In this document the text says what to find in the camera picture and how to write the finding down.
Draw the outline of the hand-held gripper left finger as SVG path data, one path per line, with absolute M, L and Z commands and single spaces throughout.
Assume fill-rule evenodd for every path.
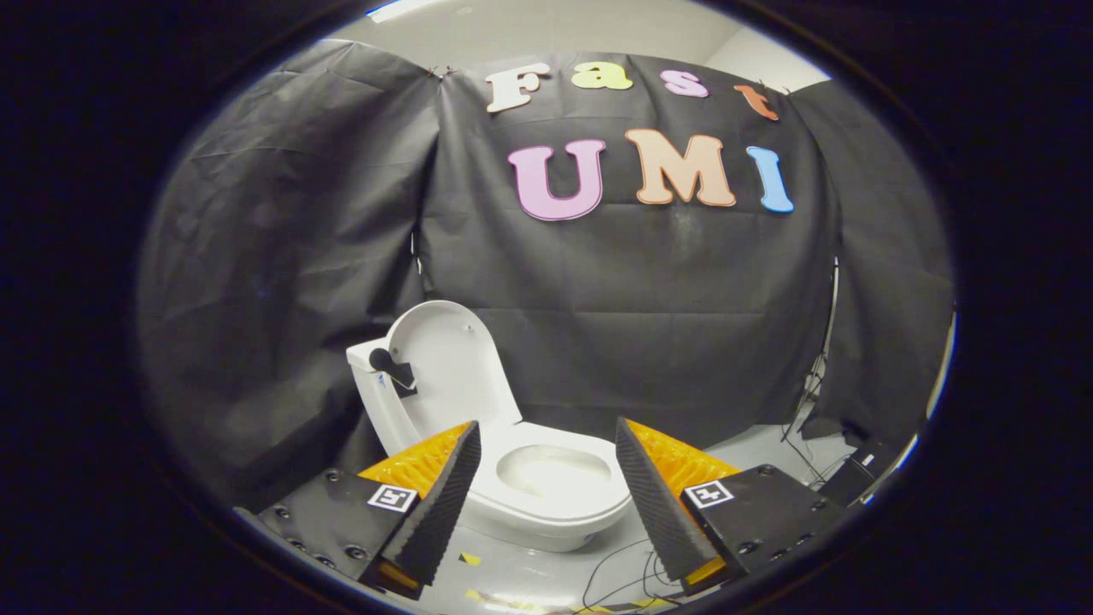
M 481 458 L 470 419 L 366 470 L 328 468 L 266 507 L 256 527 L 349 583 L 418 600 L 440 569 Z

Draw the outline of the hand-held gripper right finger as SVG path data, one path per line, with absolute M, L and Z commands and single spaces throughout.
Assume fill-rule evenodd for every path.
M 614 450 L 640 525 L 686 595 L 812 548 L 846 513 L 780 468 L 738 470 L 633 419 L 618 419 Z

